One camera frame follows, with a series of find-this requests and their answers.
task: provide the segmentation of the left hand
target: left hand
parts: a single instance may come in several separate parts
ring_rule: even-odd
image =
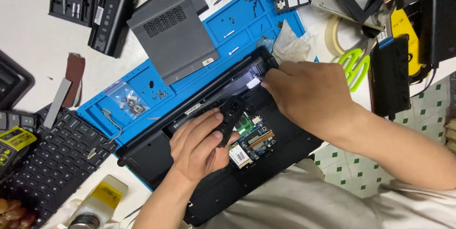
[[[209,173],[224,168],[229,162],[229,146],[239,138],[233,132],[225,148],[217,148],[222,133],[211,133],[223,120],[218,108],[187,121],[170,140],[175,168],[191,182],[199,182]]]

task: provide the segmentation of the gray access panel cover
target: gray access panel cover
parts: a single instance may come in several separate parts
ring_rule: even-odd
[[[166,85],[219,58],[190,0],[163,0],[127,23]]]

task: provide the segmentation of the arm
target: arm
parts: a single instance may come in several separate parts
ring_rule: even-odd
[[[284,62],[266,74],[262,86],[285,116],[318,138],[378,162],[404,182],[456,188],[456,157],[435,140],[353,102],[339,64]]]
[[[239,138],[239,133],[232,134],[225,148],[216,148],[222,133],[210,133],[223,120],[219,111],[213,109],[187,121],[174,133],[170,140],[174,164],[144,204],[133,229],[178,228],[199,181],[228,165],[229,145]]]

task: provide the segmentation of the bottle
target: bottle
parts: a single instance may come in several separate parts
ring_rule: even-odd
[[[127,189],[113,176],[105,176],[71,216],[68,229],[102,228],[112,218]]]

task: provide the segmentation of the blue silicone repair mat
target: blue silicone repair mat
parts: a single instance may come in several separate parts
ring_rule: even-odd
[[[121,80],[128,83],[150,107],[149,110],[132,119],[126,110],[122,110],[118,103],[105,94],[109,89],[107,86],[105,91],[81,105],[77,112],[113,138],[119,129],[105,117],[102,109],[111,111],[111,119],[122,127],[123,132],[116,140],[122,146],[155,122],[148,119],[163,116],[252,52],[261,37],[276,40],[280,32],[278,24],[284,19],[298,37],[304,34],[304,27],[296,11],[278,15],[273,0],[233,0],[202,22],[220,55],[218,60],[170,86],[165,86],[149,59],[122,77]],[[148,86],[150,81],[154,82],[152,89]],[[155,98],[157,91],[166,92],[168,96]]]

